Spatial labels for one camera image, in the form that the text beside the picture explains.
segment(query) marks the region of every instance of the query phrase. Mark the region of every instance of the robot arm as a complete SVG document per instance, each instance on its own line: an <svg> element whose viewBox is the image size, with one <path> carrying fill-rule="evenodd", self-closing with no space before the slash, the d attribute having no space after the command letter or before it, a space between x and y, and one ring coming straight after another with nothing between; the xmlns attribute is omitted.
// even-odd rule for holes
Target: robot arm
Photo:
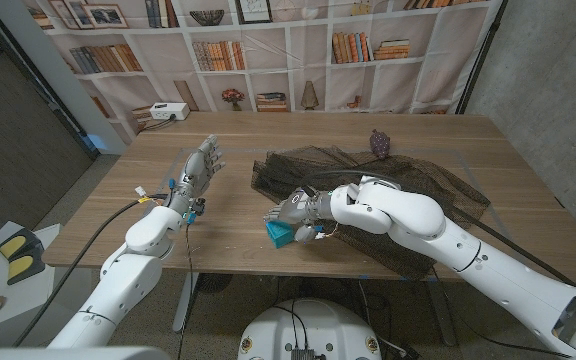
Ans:
<svg viewBox="0 0 576 360"><path fill-rule="evenodd" d="M470 235L425 195L364 177L359 186L341 186L312 198L298 189L265 219L302 223L302 234L317 219L388 233L396 243L453 269L553 351L576 355L576 287L543 276Z"/></svg>
<svg viewBox="0 0 576 360"><path fill-rule="evenodd" d="M103 346L126 314L157 285L162 259L172 250L167 232L178 233L186 216L203 213L203 199L212 176L225 163L217 137L210 135L188 157L179 182L165 206L156 206L126 233L126 242L101 268L101 281L86 303L66 324L49 348Z"/></svg>

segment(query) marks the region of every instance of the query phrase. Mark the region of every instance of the wall outlet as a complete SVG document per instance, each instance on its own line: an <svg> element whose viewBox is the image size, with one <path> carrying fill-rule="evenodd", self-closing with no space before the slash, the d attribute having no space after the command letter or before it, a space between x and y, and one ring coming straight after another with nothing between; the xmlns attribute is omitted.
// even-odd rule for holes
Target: wall outlet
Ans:
<svg viewBox="0 0 576 360"><path fill-rule="evenodd" d="M150 108L150 114L154 120L168 120L175 115L175 120L186 120L190 108L186 103L155 103Z"/></svg>

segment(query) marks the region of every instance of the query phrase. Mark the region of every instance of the bookshelf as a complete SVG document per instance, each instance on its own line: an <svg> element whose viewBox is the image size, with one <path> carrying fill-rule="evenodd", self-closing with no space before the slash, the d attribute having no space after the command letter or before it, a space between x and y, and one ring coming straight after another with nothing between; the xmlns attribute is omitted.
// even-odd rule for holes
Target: bookshelf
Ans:
<svg viewBox="0 0 576 360"><path fill-rule="evenodd" d="M76 74L86 91L98 97L111 114L108 121L126 143L136 137L131 110L157 101L183 101L174 81L186 81L201 111L228 111L221 92L234 87L246 95L244 111L257 111L255 95L286 93L290 111L300 106L306 81L319 99L315 111L421 113L451 110L461 96L481 45L501 0L443 8L403 10L406 0L371 0L372 13L350 16L352 0L309 0L319 13L304 20L305 0L290 21L239 24L235 0L172 0L178 28L152 29L143 0L124 0L119 6L129 29L71 30L56 17L47 0L36 2L54 29L44 30L73 67L70 48L127 44L143 72ZM89 4L108 3L88 0ZM277 20L271 0L273 19ZM218 26L200 26L189 12L224 9ZM409 39L408 58L336 64L332 35L365 32L376 49L381 41ZM242 42L246 70L201 71L193 42ZM358 108L346 103L362 96Z"/></svg>

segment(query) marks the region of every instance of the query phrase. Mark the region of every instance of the black mesh net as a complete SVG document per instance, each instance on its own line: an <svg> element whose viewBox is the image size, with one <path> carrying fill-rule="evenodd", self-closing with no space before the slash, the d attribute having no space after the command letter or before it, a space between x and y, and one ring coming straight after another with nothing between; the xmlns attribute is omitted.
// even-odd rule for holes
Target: black mesh net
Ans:
<svg viewBox="0 0 576 360"><path fill-rule="evenodd" d="M429 161L403 155L379 160L371 152L347 153L337 147L309 146L281 153L268 152L265 162L255 161L252 188L279 203L301 185L305 175L340 169L371 171L394 177L400 180L402 190L415 189L432 198L442 199L476 219L490 205L490 201L473 187ZM313 179L310 185L317 190L329 191L340 185L357 184L360 179L360 175L344 174ZM468 229L472 225L449 208L443 210L446 217L462 228ZM321 221L321 225L326 233L330 233L336 224ZM375 235L352 226L339 225L335 236L411 280L423 278L435 263L433 259L396 244L388 235Z"/></svg>

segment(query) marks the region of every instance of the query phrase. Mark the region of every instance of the framed photo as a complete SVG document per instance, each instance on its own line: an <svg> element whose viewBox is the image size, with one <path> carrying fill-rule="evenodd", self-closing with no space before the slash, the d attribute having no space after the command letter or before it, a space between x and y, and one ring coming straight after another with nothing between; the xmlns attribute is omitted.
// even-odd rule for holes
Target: framed photo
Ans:
<svg viewBox="0 0 576 360"><path fill-rule="evenodd" d="M79 26L80 29L94 29L95 26L92 24L92 21L86 15L86 10L84 10L84 5L86 5L86 1L84 0L64 0L66 3L66 7L70 10L70 13L75 18L75 22Z"/></svg>
<svg viewBox="0 0 576 360"><path fill-rule="evenodd" d="M84 10L95 29L128 28L119 5L84 5Z"/></svg>
<svg viewBox="0 0 576 360"><path fill-rule="evenodd" d="M49 2L53 10L55 10L55 14L61 18L61 21L64 22L64 25L66 25L68 29L79 30L79 25L77 25L75 17L70 10L68 10L63 0L51 0Z"/></svg>
<svg viewBox="0 0 576 360"><path fill-rule="evenodd" d="M240 24L272 22L269 0L235 0Z"/></svg>

